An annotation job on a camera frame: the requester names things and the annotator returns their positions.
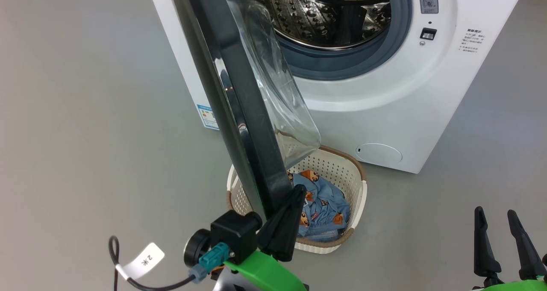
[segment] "transparent plastic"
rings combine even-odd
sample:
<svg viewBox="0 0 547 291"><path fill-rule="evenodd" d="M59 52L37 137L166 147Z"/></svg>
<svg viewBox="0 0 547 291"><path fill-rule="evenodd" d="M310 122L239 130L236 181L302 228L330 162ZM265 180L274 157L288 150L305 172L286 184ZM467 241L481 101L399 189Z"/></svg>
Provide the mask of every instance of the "transparent plastic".
<svg viewBox="0 0 547 291"><path fill-rule="evenodd" d="M268 9L255 0L227 2L289 169L319 149L321 135L281 53Z"/></svg>

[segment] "laundry basket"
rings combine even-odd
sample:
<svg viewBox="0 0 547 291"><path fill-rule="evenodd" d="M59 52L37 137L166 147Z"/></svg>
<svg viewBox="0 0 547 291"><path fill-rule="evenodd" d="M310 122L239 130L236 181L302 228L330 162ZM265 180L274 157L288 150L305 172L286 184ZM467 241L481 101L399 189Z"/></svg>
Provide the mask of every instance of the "laundry basket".
<svg viewBox="0 0 547 291"><path fill-rule="evenodd" d="M300 161L289 172L302 172L312 170L336 185L350 204L350 221L348 228L342 236L332 242L314 242L305 238L297 238L295 248L316 254L328 254L334 252L340 245L350 238L365 207L367 200L367 179L361 164L346 153L336 151L329 147L320 147L307 158ZM238 174L234 166L230 168L227 181L227 202L229 209L245 215L253 209L241 186Z"/></svg>

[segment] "connector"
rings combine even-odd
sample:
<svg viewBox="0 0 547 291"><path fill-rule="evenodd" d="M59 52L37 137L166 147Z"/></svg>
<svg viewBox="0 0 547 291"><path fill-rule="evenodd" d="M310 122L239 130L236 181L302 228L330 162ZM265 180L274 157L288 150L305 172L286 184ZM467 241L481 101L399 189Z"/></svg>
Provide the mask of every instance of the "connector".
<svg viewBox="0 0 547 291"><path fill-rule="evenodd" d="M221 242L201 256L199 264L190 268L188 274L195 276L194 283L200 283L207 274L215 267L221 266L228 258L230 258L230 247Z"/></svg>

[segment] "green bracket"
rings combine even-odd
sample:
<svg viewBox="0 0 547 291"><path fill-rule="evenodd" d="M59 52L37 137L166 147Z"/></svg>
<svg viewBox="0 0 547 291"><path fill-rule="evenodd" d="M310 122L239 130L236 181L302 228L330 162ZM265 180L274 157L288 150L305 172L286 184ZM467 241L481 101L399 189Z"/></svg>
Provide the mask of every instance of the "green bracket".
<svg viewBox="0 0 547 291"><path fill-rule="evenodd" d="M277 260L263 254L253 252L245 261L236 265L225 262L232 270L240 272L248 281L263 291L306 291L302 281L289 272Z"/></svg>
<svg viewBox="0 0 547 291"><path fill-rule="evenodd" d="M501 285L493 285L485 291L547 291L547 283L542 280L525 280Z"/></svg>

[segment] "washing machine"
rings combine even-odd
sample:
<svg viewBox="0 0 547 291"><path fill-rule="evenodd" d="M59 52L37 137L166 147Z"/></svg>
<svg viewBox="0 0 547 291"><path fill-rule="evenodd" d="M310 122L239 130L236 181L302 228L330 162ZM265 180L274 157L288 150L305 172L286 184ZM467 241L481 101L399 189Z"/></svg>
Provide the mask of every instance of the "washing machine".
<svg viewBox="0 0 547 291"><path fill-rule="evenodd" d="M222 21L195 18L222 0L153 1L198 116L218 129L187 36L223 31ZM518 0L254 1L270 15L322 144L418 173Z"/></svg>

